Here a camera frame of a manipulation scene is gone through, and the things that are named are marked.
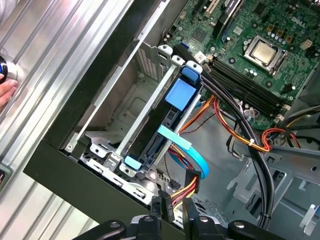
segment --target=pcie slot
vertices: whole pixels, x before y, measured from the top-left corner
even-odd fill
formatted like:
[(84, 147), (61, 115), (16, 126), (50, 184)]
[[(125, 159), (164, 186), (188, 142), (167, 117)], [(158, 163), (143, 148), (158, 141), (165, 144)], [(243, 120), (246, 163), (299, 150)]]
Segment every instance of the pcie slot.
[(205, 14), (204, 14), (207, 18), (209, 18), (211, 16), (211, 14), (214, 12), (216, 7), (218, 6), (219, 2), (220, 2), (220, 0), (212, 0), (211, 4), (209, 5), (209, 7), (207, 8), (207, 10), (205, 11)]

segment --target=yellow wire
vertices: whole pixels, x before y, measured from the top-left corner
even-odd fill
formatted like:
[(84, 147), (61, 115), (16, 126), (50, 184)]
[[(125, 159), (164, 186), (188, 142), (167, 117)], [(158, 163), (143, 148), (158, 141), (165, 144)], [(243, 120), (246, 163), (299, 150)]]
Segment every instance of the yellow wire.
[[(190, 198), (192, 196), (192, 194), (195, 193), (196, 190), (193, 190), (192, 192), (190, 192), (186, 198)], [(174, 208), (173, 208), (173, 211), (177, 210), (178, 207), (180, 207), (182, 205), (183, 201), (179, 202), (179, 204), (177, 204)]]
[(174, 194), (171, 195), (171, 198), (174, 198), (175, 196), (179, 195), (180, 193), (184, 192), (185, 190), (187, 190), (188, 188), (190, 188), (196, 181), (196, 177), (193, 178), (193, 180), (190, 182), (190, 184), (184, 188), (182, 188), (181, 190), (175, 192)]
[(172, 144), (171, 147), (174, 148), (182, 157), (186, 158), (182, 151), (180, 151), (175, 145)]
[[(226, 120), (225, 120), (225, 118), (224, 118), (223, 115), (221, 114), (221, 112), (219, 111), (219, 112), (217, 112), (217, 114), (219, 114), (219, 116), (221, 117), (221, 119), (223, 120), (223, 122), (224, 122), (226, 125), (228, 125), (227, 122), (226, 122)], [(247, 145), (250, 145), (250, 144), (251, 144), (251, 142), (250, 142), (249, 140), (241, 137), (241, 136), (238, 135), (235, 131), (233, 131), (231, 128), (230, 128), (229, 130), (231, 131), (231, 134), (232, 134), (236, 139), (238, 139), (239, 141), (241, 141), (242, 143), (247, 144)], [(254, 144), (254, 143), (253, 143), (251, 146), (252, 146), (253, 148), (259, 150), (260, 152), (266, 152), (266, 153), (267, 153), (267, 152), (270, 151), (270, 150), (264, 149), (263, 147), (261, 147), (261, 146), (259, 146), (259, 145)]]
[(303, 117), (304, 117), (304, 115), (296, 118), (296, 119), (293, 120), (292, 122), (288, 123), (288, 124), (286, 125), (286, 127), (287, 127), (287, 128), (290, 127), (292, 124), (294, 124), (295, 122), (299, 121), (299, 120), (302, 119)]

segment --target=aluminum panel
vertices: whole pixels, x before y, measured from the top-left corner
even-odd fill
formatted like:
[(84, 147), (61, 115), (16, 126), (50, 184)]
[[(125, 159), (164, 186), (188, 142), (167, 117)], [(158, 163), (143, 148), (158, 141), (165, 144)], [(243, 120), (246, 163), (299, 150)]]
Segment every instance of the aluminum panel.
[(68, 240), (97, 225), (22, 170), (132, 2), (21, 0), (2, 25), (19, 88), (0, 113), (0, 161), (13, 170), (0, 193), (1, 240)]

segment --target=hand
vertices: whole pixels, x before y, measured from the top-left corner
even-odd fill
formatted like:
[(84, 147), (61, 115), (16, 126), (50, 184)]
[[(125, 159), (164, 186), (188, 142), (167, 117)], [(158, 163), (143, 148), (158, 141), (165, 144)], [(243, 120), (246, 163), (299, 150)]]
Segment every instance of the hand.
[(11, 98), (11, 96), (16, 91), (15, 86), (17, 85), (16, 80), (8, 79), (4, 83), (0, 84), (0, 109), (3, 107)]

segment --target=metal bracket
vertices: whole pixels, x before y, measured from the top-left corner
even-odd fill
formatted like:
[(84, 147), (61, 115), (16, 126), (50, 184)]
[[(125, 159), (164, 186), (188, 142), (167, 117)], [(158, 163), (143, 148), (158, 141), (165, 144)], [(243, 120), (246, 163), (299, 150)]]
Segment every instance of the metal bracket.
[(312, 221), (312, 218), (316, 214), (318, 207), (319, 206), (312, 204), (299, 225), (300, 228), (303, 228), (303, 232), (308, 236), (312, 234), (316, 227), (316, 223)]
[(256, 170), (252, 160), (250, 159), (247, 161), (246, 165), (244, 165), (239, 175), (229, 183), (226, 189), (230, 190), (235, 184), (237, 184), (233, 196), (246, 204), (256, 191), (260, 192), (258, 180), (254, 182), (250, 189), (247, 189), (247, 186), (255, 176)]
[(77, 137), (78, 137), (78, 133), (74, 132), (64, 150), (66, 150), (68, 153), (72, 153), (75, 146), (77, 145)]

